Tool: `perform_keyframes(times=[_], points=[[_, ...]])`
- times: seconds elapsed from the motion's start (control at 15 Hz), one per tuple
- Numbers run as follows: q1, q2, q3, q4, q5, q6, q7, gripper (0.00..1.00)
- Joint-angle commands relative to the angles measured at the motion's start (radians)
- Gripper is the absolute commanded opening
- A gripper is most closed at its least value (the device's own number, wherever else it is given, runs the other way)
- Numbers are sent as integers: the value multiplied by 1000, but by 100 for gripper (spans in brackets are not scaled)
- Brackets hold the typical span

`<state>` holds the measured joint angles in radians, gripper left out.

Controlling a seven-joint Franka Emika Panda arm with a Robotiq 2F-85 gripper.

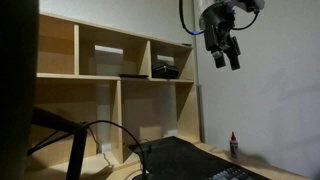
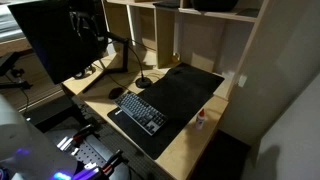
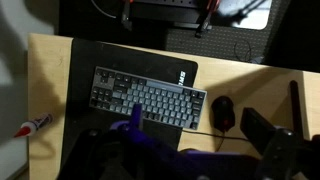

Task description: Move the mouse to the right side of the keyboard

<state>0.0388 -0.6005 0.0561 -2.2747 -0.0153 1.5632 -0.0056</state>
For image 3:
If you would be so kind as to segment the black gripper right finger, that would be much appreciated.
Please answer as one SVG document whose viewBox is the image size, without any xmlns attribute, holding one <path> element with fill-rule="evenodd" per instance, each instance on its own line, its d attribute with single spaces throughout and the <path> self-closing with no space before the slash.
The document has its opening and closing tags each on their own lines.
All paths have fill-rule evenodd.
<svg viewBox="0 0 320 180">
<path fill-rule="evenodd" d="M 277 128 L 254 108 L 244 108 L 240 129 L 262 156 L 255 177 L 260 180 L 290 180 L 302 173 L 320 180 L 320 138 L 305 140 L 297 132 Z"/>
</svg>

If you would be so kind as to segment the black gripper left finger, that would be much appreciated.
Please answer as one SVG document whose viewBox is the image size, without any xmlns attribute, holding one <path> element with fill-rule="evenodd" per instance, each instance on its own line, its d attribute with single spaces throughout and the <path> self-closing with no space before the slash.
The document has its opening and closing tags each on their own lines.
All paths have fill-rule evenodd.
<svg viewBox="0 0 320 180">
<path fill-rule="evenodd" d="M 187 180 L 180 154 L 127 123 L 83 131 L 57 180 Z"/>
</svg>

